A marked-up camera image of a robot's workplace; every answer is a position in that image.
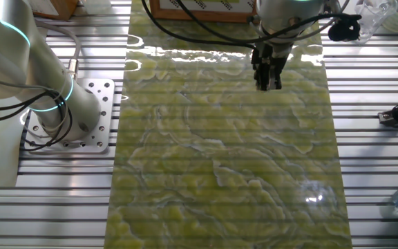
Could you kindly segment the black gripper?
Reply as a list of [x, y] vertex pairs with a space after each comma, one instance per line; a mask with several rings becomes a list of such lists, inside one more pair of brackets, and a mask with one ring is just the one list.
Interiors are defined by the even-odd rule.
[[[289, 44], [256, 44], [251, 63], [255, 69], [254, 79], [260, 91], [282, 89], [281, 73], [290, 53]], [[260, 65], [270, 66], [270, 70]]]

